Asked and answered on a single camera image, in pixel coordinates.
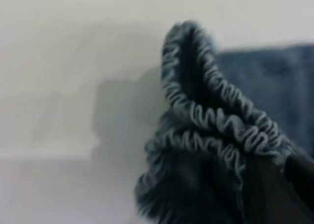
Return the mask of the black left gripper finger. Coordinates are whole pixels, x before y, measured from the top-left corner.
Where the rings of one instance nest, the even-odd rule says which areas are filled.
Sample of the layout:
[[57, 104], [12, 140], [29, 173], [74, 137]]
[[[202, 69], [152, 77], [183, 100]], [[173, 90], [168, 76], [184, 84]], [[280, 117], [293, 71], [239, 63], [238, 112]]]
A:
[[243, 204], [249, 224], [312, 224], [314, 163], [291, 155], [282, 172], [269, 159], [249, 157]]

